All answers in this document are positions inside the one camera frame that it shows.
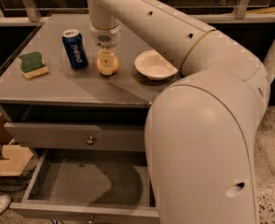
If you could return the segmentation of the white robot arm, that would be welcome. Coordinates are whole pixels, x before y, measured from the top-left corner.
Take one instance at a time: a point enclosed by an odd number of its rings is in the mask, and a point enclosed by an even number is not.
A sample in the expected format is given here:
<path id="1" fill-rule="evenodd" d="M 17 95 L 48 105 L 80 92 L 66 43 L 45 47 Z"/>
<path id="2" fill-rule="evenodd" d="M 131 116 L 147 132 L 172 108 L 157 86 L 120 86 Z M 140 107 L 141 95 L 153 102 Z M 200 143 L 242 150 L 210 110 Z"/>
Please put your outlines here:
<path id="1" fill-rule="evenodd" d="M 88 0 L 93 26 L 119 20 L 182 78 L 151 105 L 145 152 L 161 224 L 259 224 L 254 140 L 275 66 L 158 0 Z"/>

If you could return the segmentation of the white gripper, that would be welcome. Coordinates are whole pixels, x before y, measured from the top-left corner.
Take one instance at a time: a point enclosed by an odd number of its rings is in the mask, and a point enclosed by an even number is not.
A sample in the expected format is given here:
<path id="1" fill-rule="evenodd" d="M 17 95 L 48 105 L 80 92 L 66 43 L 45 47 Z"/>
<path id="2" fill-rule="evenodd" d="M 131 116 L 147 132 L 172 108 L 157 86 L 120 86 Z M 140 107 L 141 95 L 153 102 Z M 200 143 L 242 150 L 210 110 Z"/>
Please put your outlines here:
<path id="1" fill-rule="evenodd" d="M 98 52 L 98 68 L 105 76 L 111 76 L 114 71 L 115 54 L 110 50 L 120 40 L 121 25 L 119 23 L 90 24 L 91 38 L 100 49 Z"/>

